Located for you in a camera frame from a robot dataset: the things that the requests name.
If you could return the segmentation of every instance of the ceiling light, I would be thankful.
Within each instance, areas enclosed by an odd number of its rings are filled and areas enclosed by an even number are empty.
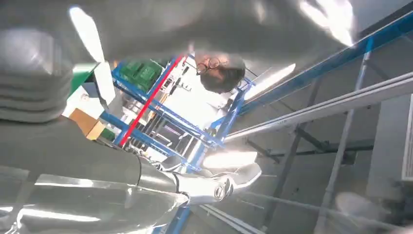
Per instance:
[[[96,62],[104,62],[102,45],[93,18],[77,6],[69,9],[69,15],[89,54]]]
[[[276,73],[274,73],[273,75],[271,75],[267,79],[261,81],[256,86],[252,87],[245,94],[244,99],[245,100],[251,99],[252,97],[254,97],[258,93],[264,91],[265,89],[267,89],[271,85],[274,85],[275,83],[277,83],[278,81],[280,81],[281,79],[283,79],[284,77],[286,77],[287,75],[292,73],[294,71],[295,67],[296,67],[295,63],[291,64],[288,67],[285,67],[284,69],[281,69],[281,70],[277,71]]]
[[[350,32],[342,28],[332,28],[331,34],[341,43],[352,47],[354,45],[353,39],[351,38]]]
[[[351,47],[353,39],[351,28],[353,26],[353,7],[348,0],[317,0],[321,10],[313,7],[306,1],[300,2],[300,9],[312,21],[322,28],[329,29],[331,35],[341,43]]]
[[[319,9],[313,7],[305,1],[300,2],[300,9],[321,27],[327,28],[329,26],[328,18]]]
[[[257,152],[226,152],[205,158],[203,165],[207,168],[240,168],[254,163]]]

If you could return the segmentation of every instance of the person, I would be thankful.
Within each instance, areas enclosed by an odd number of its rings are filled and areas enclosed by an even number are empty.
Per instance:
[[[214,93],[230,92],[245,75],[245,63],[239,56],[197,52],[195,62],[202,85]]]

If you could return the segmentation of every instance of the silver robotic arm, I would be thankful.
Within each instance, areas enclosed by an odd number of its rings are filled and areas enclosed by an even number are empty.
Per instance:
[[[161,168],[177,168],[181,165],[181,160],[178,157],[169,157],[166,162],[155,164],[161,165]],[[197,205],[218,202],[247,189],[261,175],[261,169],[258,164],[252,163],[238,168],[235,172],[215,175],[205,169],[195,174],[181,174],[168,170],[162,173],[174,181],[178,193],[189,198],[189,205]]]

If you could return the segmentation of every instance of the fluorescent light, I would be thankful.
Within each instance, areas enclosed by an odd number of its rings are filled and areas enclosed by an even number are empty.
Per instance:
[[[93,18],[77,6],[69,9],[69,15],[89,54],[96,62],[104,62],[102,45]]]
[[[255,95],[257,95],[258,93],[262,92],[263,90],[265,90],[266,88],[270,87],[271,85],[277,83],[278,81],[280,81],[281,79],[283,79],[284,77],[286,77],[287,75],[289,75],[290,73],[292,73],[294,71],[296,67],[296,64],[291,64],[288,67],[281,69],[279,71],[277,71],[276,73],[274,73],[273,75],[271,75],[270,77],[268,77],[267,79],[261,81],[260,83],[258,83],[256,86],[252,87],[244,96],[245,100],[251,99],[252,97],[254,97]]]
[[[350,32],[342,28],[332,28],[331,34],[341,43],[352,47],[354,45],[353,39],[351,38]]]
[[[321,10],[313,7],[306,1],[300,2],[300,9],[312,21],[330,30],[331,35],[341,43],[351,47],[353,39],[350,30],[353,26],[353,7],[348,0],[317,0],[323,8]]]
[[[328,18],[319,9],[308,4],[306,1],[300,2],[300,9],[321,27],[327,28],[329,26]]]
[[[0,207],[0,210],[11,212],[13,210],[13,207]],[[63,220],[70,220],[70,221],[77,221],[77,222],[95,222],[95,221],[100,220],[99,218],[89,217],[89,216],[55,213],[55,212],[40,211],[40,210],[27,209],[27,208],[23,208],[19,212],[19,215],[20,214],[33,216],[33,217],[39,217],[39,218],[63,219]]]
[[[203,165],[207,168],[240,168],[254,163],[257,152],[227,152],[205,158]]]

